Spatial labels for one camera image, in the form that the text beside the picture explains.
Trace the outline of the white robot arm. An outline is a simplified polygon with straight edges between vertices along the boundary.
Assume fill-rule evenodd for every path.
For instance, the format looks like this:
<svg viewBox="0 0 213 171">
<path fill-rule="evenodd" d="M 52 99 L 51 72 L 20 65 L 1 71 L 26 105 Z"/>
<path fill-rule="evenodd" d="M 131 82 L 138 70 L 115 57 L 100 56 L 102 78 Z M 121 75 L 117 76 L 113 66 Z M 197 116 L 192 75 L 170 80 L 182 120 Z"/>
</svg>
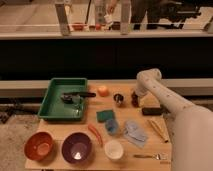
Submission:
<svg viewBox="0 0 213 171">
<path fill-rule="evenodd" d="M 136 95 L 151 92 L 175 116 L 172 171 L 213 171 L 213 111 L 196 105 L 160 83 L 158 68 L 137 73 Z"/>
</svg>

